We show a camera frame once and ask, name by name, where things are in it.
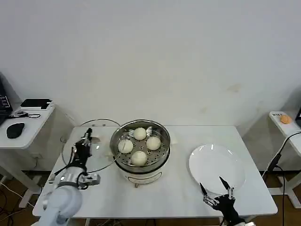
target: power cord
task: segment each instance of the power cord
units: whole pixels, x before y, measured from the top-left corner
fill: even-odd
[[[280,169],[283,176],[283,194],[282,194],[282,226],[284,226],[284,195],[285,195],[285,174],[283,169],[280,166],[276,166],[276,168]]]
[[[267,171],[268,171],[268,172],[272,172],[273,169],[277,166],[277,164],[278,164],[278,162],[279,162],[279,160],[280,160],[280,158],[281,158],[281,152],[282,152],[284,146],[286,145],[287,141],[288,141],[291,137],[293,137],[293,136],[295,136],[295,135],[297,135],[297,134],[301,134],[301,130],[297,130],[296,132],[297,132],[297,133],[294,133],[294,134],[292,134],[292,135],[289,135],[289,136],[284,140],[284,142],[283,142],[283,144],[281,145],[280,149],[277,151],[277,153],[275,154],[275,156],[271,159],[271,161],[269,162],[269,164],[268,164],[266,170],[263,172],[262,178],[263,178],[263,176],[265,175],[265,173],[266,173]]]
[[[14,192],[13,190],[10,190],[5,184],[3,184],[3,183],[1,183],[0,182],[0,184],[1,185],[3,185],[3,186],[5,186],[9,191],[11,191],[12,193],[14,193],[14,194],[16,194],[16,195],[18,195],[19,197],[21,197],[21,198],[23,198],[21,195],[19,195],[17,192]]]

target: white plate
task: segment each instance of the white plate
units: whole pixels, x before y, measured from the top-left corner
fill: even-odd
[[[240,159],[220,145],[202,145],[194,149],[189,157],[189,169],[198,183],[201,182],[206,190],[216,194],[227,193],[219,176],[235,190],[241,188],[246,181]]]

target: black cable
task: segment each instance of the black cable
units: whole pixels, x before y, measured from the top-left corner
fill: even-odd
[[[80,177],[81,175],[87,175],[87,173],[86,173],[86,172],[81,172],[81,173],[77,176],[77,179],[76,179],[76,185],[77,185],[77,187],[79,188],[79,190],[87,190],[88,187],[89,187],[89,185],[86,185],[85,187],[79,186],[79,177]]]
[[[293,136],[295,136],[295,135],[297,135],[297,134],[301,134],[301,132],[294,133],[294,134],[290,135],[288,138],[286,138],[286,140],[285,140],[285,142],[283,143],[283,146],[282,146],[282,148],[281,148],[279,154],[281,154],[281,152],[282,152],[282,150],[283,150],[285,144],[287,143],[287,141],[288,141],[291,137],[293,137]]]
[[[61,168],[60,170],[58,170],[57,172],[55,172],[56,176],[70,165],[70,163],[72,161],[72,158],[73,158],[73,154],[74,154],[74,151],[73,151],[73,147],[72,147],[71,148],[71,154],[70,154],[70,158],[69,158],[68,164],[65,165],[63,168]]]
[[[15,118],[25,118],[25,117],[31,118],[31,119],[37,119],[37,118],[41,117],[41,115],[40,114],[28,114],[28,113],[24,113],[24,114],[22,114],[20,116],[10,115],[10,116],[7,116],[6,118],[7,119],[15,119]]]
[[[223,225],[224,221],[225,221],[225,218],[222,218],[222,221],[221,221],[221,223],[220,223],[220,226]]]
[[[279,151],[278,151],[278,154],[276,154],[276,155],[274,156],[274,158],[272,159],[272,161],[271,161],[269,167],[267,168],[267,172],[272,172],[273,169],[277,166],[277,164],[278,164],[278,162],[279,162],[279,160],[280,160],[280,158],[281,158],[281,152],[283,151],[283,148],[285,147],[287,141],[288,141],[291,137],[293,137],[293,136],[295,136],[295,135],[297,135],[297,134],[301,134],[301,132],[294,133],[294,134],[290,135],[289,137],[287,137],[287,138],[285,139],[284,143],[282,144],[281,148],[280,148]]]
[[[283,176],[283,194],[282,194],[282,226],[284,226],[284,195],[285,195],[285,175],[284,171],[280,166],[276,166],[276,168],[280,169]]]
[[[267,180],[268,180],[268,174],[265,176],[265,179],[264,179],[264,182],[266,183],[267,182]]]
[[[4,206],[1,207],[2,210],[0,211],[0,213],[2,213],[3,211],[5,211],[5,207],[6,207],[6,204],[7,204],[7,202],[8,202],[8,197],[6,196],[6,194],[4,193],[4,191],[2,191],[1,189],[0,189],[0,192],[1,192],[1,194],[4,195],[4,198],[5,198]]]

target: floor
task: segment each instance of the floor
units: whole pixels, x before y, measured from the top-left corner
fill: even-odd
[[[285,177],[287,180],[290,180],[294,174],[287,174]],[[42,186],[48,178],[48,175],[44,175],[42,180],[40,181],[40,185]],[[267,179],[268,187],[279,187],[281,184],[278,182],[276,175],[270,175]],[[17,180],[13,179],[7,181],[5,183],[10,189],[14,190],[19,194],[24,194],[26,191],[25,187],[18,182]],[[0,191],[0,226],[30,226],[34,222],[38,220],[38,218],[32,215],[32,208],[27,207],[25,209],[19,209],[19,197],[12,192],[8,191],[3,186],[0,190],[6,195],[7,203],[5,205],[5,195]],[[301,198],[301,185],[295,188],[295,192],[298,197]],[[274,196],[273,197],[276,205],[278,206],[278,213],[272,216],[263,216],[263,217],[256,217],[253,221],[256,223],[257,226],[282,226],[282,196]],[[37,197],[32,197],[31,203],[34,204],[37,200]],[[8,214],[15,213],[20,211],[14,215],[12,215],[11,219],[6,218]],[[300,226],[301,225],[301,210],[296,210],[293,208],[292,204],[290,203],[288,197],[285,197],[285,226]],[[92,219],[90,221],[90,226],[97,226],[102,225],[106,219]],[[154,222],[153,219],[145,220],[145,219],[128,219],[128,220],[121,220],[122,225],[124,226],[200,226],[200,225],[219,225],[219,221],[216,218],[193,218],[193,219],[156,219]],[[84,219],[75,219],[72,223],[75,226],[84,226],[85,220]],[[107,224],[104,226],[119,226],[118,222],[114,220],[108,221]]]

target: white wall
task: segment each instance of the white wall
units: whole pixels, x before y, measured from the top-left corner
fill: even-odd
[[[49,97],[78,123],[234,124],[264,165],[271,143],[265,158],[250,144],[270,142],[266,121],[249,131],[301,86],[298,0],[0,5],[0,70],[21,99]]]

